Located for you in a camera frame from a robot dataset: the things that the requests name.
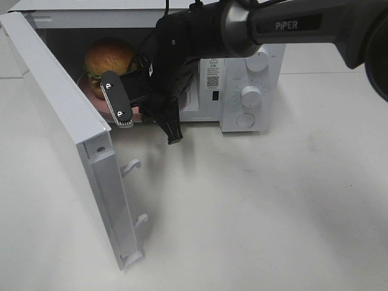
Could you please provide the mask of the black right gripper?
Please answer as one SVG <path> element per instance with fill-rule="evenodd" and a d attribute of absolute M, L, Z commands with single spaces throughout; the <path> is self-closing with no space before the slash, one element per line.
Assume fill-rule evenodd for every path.
<path fill-rule="evenodd" d="M 167 135 L 168 145 L 183 139 L 179 120 L 178 96 L 189 83 L 200 60 L 200 16 L 197 13 L 173 13 L 156 23 L 153 36 L 156 49 L 141 69 L 121 78 L 125 102 L 138 105 L 151 116 Z"/>

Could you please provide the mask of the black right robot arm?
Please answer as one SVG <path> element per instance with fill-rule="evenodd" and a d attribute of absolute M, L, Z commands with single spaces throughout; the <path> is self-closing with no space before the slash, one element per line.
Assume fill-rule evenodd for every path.
<path fill-rule="evenodd" d="M 152 34 L 155 53 L 122 77 L 122 98 L 152 117 L 169 144 L 182 139 L 177 98 L 197 63 L 249 57 L 264 44 L 332 43 L 348 68 L 364 65 L 387 98 L 386 1 L 196 1 L 160 18 Z"/>

